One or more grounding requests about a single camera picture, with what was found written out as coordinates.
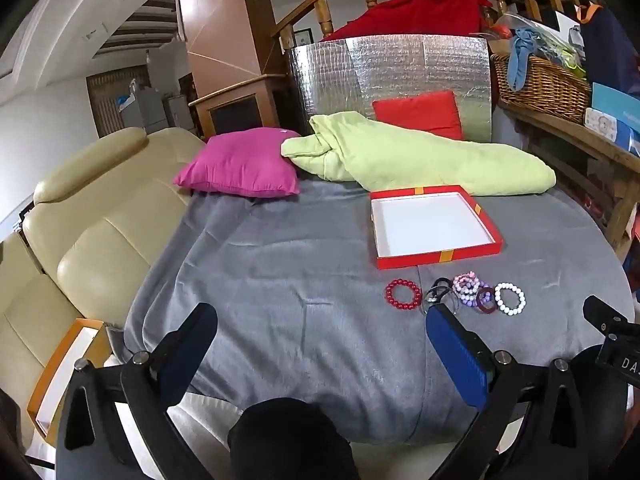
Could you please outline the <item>white patterned box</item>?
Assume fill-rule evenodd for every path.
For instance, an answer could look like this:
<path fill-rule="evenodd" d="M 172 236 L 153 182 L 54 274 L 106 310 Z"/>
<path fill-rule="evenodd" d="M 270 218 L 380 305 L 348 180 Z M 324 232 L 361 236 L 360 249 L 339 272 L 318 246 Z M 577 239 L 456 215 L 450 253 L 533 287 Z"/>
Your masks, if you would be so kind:
<path fill-rule="evenodd" d="M 609 114 L 587 107 L 585 111 L 584 126 L 593 133 L 603 136 L 606 140 L 615 143 L 617 138 L 617 119 Z"/>

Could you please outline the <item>blue cardboard box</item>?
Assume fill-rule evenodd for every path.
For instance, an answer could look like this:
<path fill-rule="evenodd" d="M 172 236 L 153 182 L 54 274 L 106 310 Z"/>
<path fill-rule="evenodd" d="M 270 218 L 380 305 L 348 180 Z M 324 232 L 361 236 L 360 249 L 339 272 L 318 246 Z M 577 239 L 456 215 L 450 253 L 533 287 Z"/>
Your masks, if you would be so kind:
<path fill-rule="evenodd" d="M 592 85 L 591 108 L 617 119 L 614 143 L 624 151 L 639 155 L 639 100 L 627 93 L 598 84 Z"/>

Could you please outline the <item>cream leather sofa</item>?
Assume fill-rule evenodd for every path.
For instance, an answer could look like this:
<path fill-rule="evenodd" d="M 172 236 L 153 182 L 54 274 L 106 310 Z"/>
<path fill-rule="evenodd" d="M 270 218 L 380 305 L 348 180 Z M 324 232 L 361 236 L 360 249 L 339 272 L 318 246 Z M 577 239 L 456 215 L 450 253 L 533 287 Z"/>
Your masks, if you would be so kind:
<path fill-rule="evenodd" d="M 1 244 L 1 389 L 27 405 L 73 322 L 125 323 L 134 296 L 186 211 L 172 181 L 204 143 L 188 130 L 126 128 L 67 159 L 34 193 L 21 232 Z"/>

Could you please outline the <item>red cushion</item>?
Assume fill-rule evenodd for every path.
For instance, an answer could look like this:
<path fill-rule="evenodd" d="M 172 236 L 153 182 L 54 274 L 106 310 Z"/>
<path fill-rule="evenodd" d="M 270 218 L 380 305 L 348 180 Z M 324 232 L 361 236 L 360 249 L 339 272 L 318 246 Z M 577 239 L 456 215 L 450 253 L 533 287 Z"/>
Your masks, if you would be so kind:
<path fill-rule="evenodd" d="M 456 98 L 451 90 L 377 100 L 372 102 L 372 108 L 378 122 L 426 131 L 450 140 L 464 139 Z"/>

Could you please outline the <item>grey bed blanket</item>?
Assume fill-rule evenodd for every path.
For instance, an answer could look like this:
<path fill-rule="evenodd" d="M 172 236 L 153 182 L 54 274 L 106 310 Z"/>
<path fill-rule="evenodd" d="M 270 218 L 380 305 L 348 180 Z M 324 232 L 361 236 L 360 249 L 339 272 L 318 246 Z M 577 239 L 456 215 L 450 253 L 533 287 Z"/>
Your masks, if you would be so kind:
<path fill-rule="evenodd" d="M 272 398 L 320 406 L 348 440 L 422 444 L 462 434 L 473 410 L 427 339 L 423 314 L 390 306 L 386 285 L 474 271 L 523 289 L 517 316 L 468 308 L 461 323 L 526 364 L 569 359 L 601 337 L 582 316 L 597 296 L 625 316 L 634 298 L 620 260 L 560 191 L 484 197 L 498 255 L 382 271 L 367 192 L 305 180 L 297 196 L 198 193 L 129 310 L 124 341 L 151 350 L 201 302 L 218 332 L 192 385 L 237 408 Z"/>

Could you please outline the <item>silver foil insulation panel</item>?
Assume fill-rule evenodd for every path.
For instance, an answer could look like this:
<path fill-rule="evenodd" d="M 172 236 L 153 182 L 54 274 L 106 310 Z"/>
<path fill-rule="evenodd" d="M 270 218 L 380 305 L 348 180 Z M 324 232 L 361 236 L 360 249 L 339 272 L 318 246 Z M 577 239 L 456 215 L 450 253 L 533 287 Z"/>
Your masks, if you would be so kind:
<path fill-rule="evenodd" d="M 450 90 L 468 140 L 491 140 L 487 41 L 445 35 L 380 35 L 330 40 L 288 51 L 306 118 L 354 110 L 375 118 L 376 100 Z"/>

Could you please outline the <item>light green folded quilt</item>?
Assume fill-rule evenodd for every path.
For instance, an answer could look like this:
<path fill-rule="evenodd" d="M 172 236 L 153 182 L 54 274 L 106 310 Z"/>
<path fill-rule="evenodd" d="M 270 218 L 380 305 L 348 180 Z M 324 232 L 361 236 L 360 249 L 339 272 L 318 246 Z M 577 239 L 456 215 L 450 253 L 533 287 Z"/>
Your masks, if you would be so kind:
<path fill-rule="evenodd" d="M 472 196 L 542 194 L 556 183 L 540 158 L 500 143 L 456 141 L 357 112 L 314 115 L 312 133 L 281 144 L 298 168 L 367 191 L 460 185 Z"/>

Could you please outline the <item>red shallow box tray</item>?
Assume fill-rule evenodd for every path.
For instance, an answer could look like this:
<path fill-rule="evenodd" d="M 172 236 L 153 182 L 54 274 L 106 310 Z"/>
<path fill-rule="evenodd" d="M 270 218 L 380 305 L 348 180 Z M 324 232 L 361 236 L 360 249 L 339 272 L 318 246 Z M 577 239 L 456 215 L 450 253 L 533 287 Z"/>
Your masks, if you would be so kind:
<path fill-rule="evenodd" d="M 503 238 L 485 209 L 459 185 L 370 194 L 376 266 L 427 266 L 497 255 Z"/>

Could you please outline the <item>wooden side table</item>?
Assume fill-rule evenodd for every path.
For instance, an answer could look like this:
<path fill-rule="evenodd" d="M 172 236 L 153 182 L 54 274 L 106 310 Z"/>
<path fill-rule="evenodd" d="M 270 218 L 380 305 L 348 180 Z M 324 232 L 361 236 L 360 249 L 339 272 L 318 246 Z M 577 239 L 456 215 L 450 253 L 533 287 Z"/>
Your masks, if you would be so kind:
<path fill-rule="evenodd" d="M 499 107 L 524 136 L 524 150 L 558 176 L 558 187 L 597 223 L 625 260 L 639 212 L 639 159 L 586 127 L 505 102 Z"/>

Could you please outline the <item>wicker basket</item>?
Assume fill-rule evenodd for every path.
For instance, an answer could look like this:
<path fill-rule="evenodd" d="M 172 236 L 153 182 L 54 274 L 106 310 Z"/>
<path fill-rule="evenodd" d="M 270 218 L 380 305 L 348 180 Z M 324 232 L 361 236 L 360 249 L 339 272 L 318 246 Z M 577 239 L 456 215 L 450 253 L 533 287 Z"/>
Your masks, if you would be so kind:
<path fill-rule="evenodd" d="M 491 67 L 497 76 L 500 101 L 523 110 L 559 117 L 582 124 L 591 103 L 590 85 L 569 70 L 543 58 L 531 56 L 527 65 L 525 84 L 514 91 L 506 80 L 509 55 L 493 54 Z"/>

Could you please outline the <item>blue cloth in basket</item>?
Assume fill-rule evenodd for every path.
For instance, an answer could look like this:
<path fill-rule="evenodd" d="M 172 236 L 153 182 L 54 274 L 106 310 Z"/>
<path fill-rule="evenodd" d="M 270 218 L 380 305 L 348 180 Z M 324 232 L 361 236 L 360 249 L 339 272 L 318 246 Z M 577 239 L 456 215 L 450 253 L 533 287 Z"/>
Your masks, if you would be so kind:
<path fill-rule="evenodd" d="M 506 82 L 511 91 L 521 91 L 526 83 L 528 59 L 538 50 L 536 32 L 530 28 L 518 28 L 510 42 L 509 62 L 506 66 Z"/>

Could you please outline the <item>wooden cabinet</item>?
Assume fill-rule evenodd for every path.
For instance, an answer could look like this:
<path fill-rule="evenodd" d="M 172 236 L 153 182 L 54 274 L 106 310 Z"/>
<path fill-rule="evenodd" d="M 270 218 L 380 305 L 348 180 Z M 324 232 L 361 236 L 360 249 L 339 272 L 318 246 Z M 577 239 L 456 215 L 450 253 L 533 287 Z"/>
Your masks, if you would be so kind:
<path fill-rule="evenodd" d="M 189 103 L 198 113 L 206 139 L 258 127 L 277 127 L 276 94 L 288 88 L 288 76 L 265 74 L 232 84 Z"/>

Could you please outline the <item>magenta pillow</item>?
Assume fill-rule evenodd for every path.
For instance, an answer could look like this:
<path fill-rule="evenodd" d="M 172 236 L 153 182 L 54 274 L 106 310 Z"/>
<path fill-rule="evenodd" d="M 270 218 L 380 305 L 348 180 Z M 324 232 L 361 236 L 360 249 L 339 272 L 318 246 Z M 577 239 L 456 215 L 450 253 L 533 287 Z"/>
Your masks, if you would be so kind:
<path fill-rule="evenodd" d="M 298 195 L 296 169 L 281 155 L 282 143 L 297 137 L 292 130 L 272 127 L 212 136 L 178 172 L 174 185 L 247 198 Z"/>

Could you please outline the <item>red blanket on railing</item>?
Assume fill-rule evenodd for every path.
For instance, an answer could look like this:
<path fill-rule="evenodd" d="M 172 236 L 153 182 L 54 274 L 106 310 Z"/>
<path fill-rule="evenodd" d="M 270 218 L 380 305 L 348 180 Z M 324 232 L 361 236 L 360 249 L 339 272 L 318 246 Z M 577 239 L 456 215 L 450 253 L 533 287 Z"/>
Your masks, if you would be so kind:
<path fill-rule="evenodd" d="M 324 41 L 378 35 L 470 36 L 486 27 L 488 0 L 387 0 Z"/>

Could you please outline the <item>orange box lid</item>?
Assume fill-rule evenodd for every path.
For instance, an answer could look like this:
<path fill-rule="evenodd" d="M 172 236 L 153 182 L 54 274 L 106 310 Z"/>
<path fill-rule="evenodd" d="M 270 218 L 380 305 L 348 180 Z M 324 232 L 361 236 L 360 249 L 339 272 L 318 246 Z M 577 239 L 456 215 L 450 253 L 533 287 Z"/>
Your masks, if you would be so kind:
<path fill-rule="evenodd" d="M 102 367 L 111 354 L 106 324 L 76 318 L 44 367 L 27 403 L 26 412 L 47 444 L 56 447 L 65 393 L 75 363 L 85 359 L 94 367 Z"/>

